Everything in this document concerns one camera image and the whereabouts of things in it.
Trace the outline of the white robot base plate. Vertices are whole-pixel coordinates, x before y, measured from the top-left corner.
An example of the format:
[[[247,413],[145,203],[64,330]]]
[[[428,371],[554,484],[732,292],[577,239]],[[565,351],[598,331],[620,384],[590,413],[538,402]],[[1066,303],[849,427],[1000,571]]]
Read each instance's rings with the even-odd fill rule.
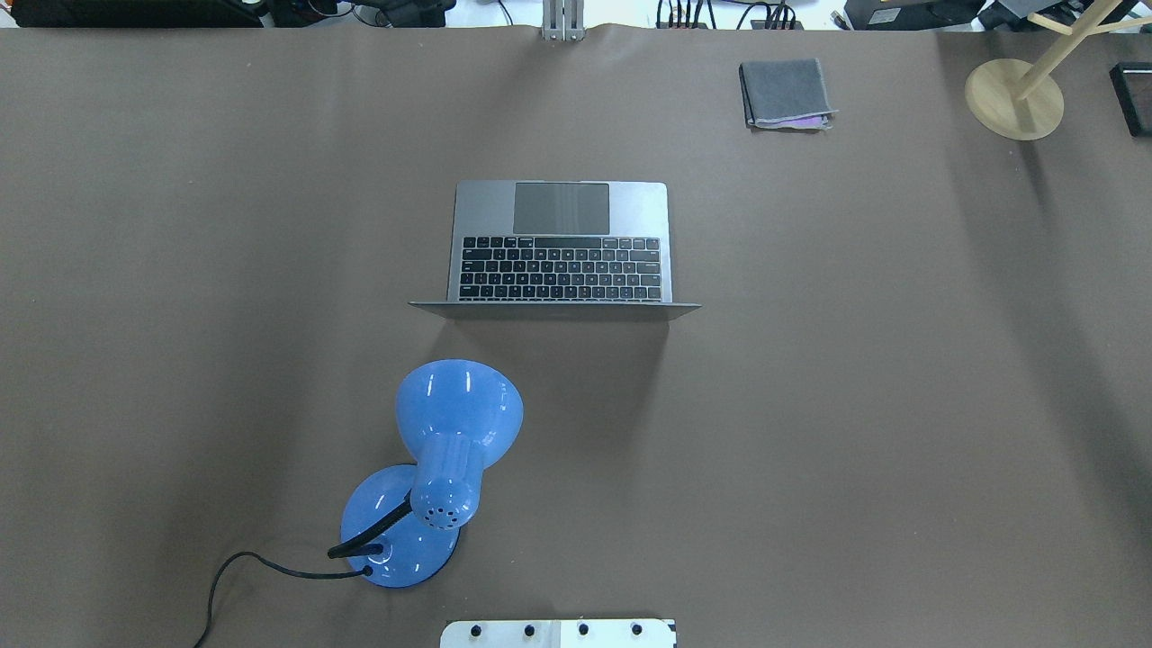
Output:
[[[440,647],[679,647],[674,620],[571,618],[458,620],[445,625]]]

